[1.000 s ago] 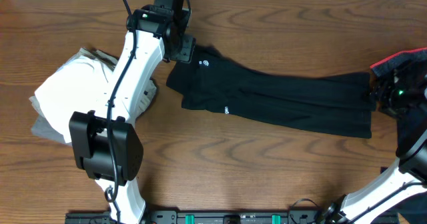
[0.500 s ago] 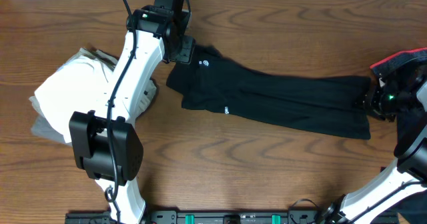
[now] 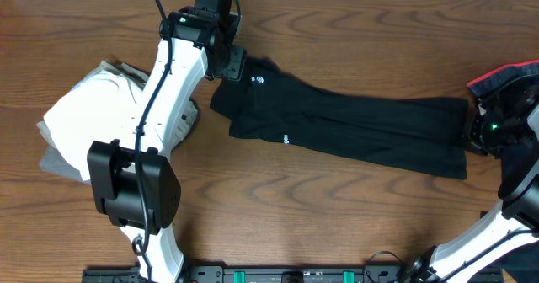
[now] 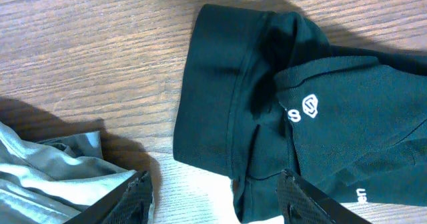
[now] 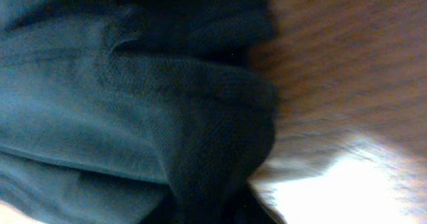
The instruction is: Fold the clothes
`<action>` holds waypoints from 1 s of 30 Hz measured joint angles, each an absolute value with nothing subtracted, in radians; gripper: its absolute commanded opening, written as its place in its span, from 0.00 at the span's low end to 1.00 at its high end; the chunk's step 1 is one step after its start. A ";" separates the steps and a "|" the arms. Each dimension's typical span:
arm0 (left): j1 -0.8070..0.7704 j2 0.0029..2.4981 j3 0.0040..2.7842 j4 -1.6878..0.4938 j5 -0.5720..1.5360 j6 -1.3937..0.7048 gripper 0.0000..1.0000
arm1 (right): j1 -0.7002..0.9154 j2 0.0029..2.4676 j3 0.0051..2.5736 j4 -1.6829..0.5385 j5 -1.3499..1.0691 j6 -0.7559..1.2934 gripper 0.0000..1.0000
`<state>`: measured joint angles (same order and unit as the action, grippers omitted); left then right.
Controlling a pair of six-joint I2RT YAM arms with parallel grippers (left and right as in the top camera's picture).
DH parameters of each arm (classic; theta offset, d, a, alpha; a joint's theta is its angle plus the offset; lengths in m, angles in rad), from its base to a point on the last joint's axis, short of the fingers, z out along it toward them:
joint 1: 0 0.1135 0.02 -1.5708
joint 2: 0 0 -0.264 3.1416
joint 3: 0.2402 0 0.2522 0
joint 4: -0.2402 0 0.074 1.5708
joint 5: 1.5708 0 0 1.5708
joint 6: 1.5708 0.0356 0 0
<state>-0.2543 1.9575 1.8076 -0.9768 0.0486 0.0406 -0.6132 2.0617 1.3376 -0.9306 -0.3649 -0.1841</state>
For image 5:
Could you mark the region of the black t-shirt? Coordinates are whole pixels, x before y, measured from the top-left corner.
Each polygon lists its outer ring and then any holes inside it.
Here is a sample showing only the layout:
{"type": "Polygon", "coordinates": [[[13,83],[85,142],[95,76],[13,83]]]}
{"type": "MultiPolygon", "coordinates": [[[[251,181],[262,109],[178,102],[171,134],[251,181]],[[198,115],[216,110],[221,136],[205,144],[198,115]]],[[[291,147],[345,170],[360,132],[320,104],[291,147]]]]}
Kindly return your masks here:
{"type": "Polygon", "coordinates": [[[273,223],[248,185],[268,0],[1,0],[1,200],[46,223],[273,223]]]}

